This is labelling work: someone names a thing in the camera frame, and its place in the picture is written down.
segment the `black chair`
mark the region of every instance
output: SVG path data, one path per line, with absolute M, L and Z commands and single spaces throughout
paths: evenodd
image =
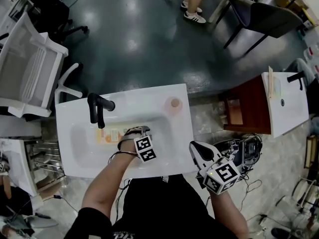
M 29 17 L 34 23 L 34 27 L 39 33 L 48 32 L 52 41 L 61 43 L 65 37 L 76 31 L 88 31 L 87 26 L 79 26 L 68 31 L 63 29 L 66 24 L 71 24 L 73 21 L 69 19 L 69 7 L 61 0 L 30 0 L 35 8 L 40 9 L 40 14 L 31 14 Z
M 230 6 L 233 7 L 238 17 L 239 25 L 226 42 L 224 49 L 231 43 L 242 28 L 264 34 L 262 38 L 246 51 L 245 55 L 268 36 L 279 38 L 303 23 L 296 14 L 285 8 L 260 2 L 251 2 L 249 0 L 229 0 L 228 5 L 222 11 L 216 24 L 219 23 Z

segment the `metal rack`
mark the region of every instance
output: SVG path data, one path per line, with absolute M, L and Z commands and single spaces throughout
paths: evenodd
M 35 180 L 39 169 L 47 171 L 47 177 L 36 183 L 41 192 L 66 179 L 64 174 L 58 141 L 30 141 L 25 143 L 28 164 Z

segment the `black t-shirt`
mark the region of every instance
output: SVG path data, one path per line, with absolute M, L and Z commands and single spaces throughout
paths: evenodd
M 200 196 L 182 175 L 173 175 L 168 183 L 160 177 L 133 179 L 125 195 L 123 216 L 113 226 L 101 212 L 92 208 L 81 209 L 65 238 L 237 237 L 208 214 Z
M 109 218 L 100 211 L 83 208 L 65 239 L 237 238 L 210 216 L 196 218 L 202 220 L 202 223 L 189 224 L 191 217 L 180 217 L 173 224 L 163 219 L 150 227 L 145 220 L 136 223 L 124 217 L 112 226 Z

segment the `bottle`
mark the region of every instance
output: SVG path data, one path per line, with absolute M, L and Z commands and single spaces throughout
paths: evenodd
M 319 42 L 311 45 L 304 50 L 304 56 L 306 61 L 312 60 L 314 57 L 319 57 Z

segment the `white sink counter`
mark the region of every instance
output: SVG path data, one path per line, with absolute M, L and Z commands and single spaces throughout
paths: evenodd
M 188 173 L 197 168 L 189 152 L 193 140 L 186 84 L 138 89 L 102 95 L 112 100 L 112 112 L 103 110 L 106 130 L 147 125 L 151 129 L 154 161 L 135 158 L 125 178 L 144 178 Z M 178 107 L 171 105 L 178 99 Z M 56 106 L 58 139 L 64 172 L 94 178 L 117 151 L 117 143 L 101 142 L 97 124 L 90 123 L 87 99 Z

